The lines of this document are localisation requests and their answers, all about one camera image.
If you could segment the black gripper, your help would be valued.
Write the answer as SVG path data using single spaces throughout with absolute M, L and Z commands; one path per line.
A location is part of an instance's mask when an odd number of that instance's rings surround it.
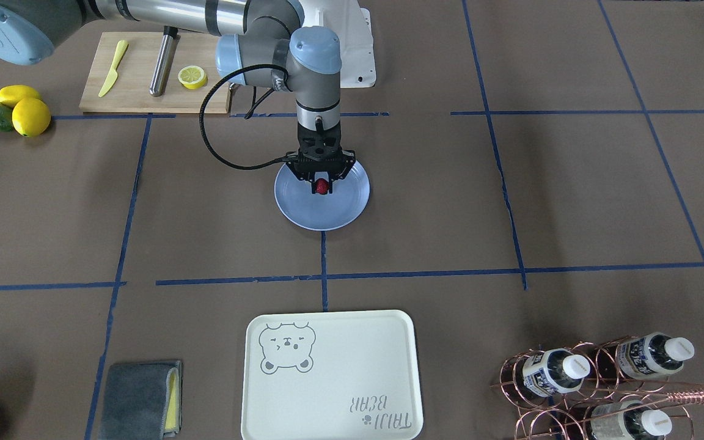
M 342 150 L 340 125 L 315 131 L 297 126 L 298 153 L 286 153 L 285 164 L 299 181 L 308 182 L 311 193 L 317 192 L 315 174 L 327 173 L 328 191 L 334 192 L 334 183 L 344 179 L 356 164 L 354 150 Z

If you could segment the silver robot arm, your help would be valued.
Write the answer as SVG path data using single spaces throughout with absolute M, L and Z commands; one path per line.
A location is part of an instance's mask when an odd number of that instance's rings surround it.
M 341 146 L 340 39 L 330 28 L 306 27 L 304 18 L 299 1 L 0 1 L 0 59 L 36 64 L 95 20 L 216 36 L 221 83 L 293 92 L 299 148 L 277 162 L 325 195 L 356 158 Z

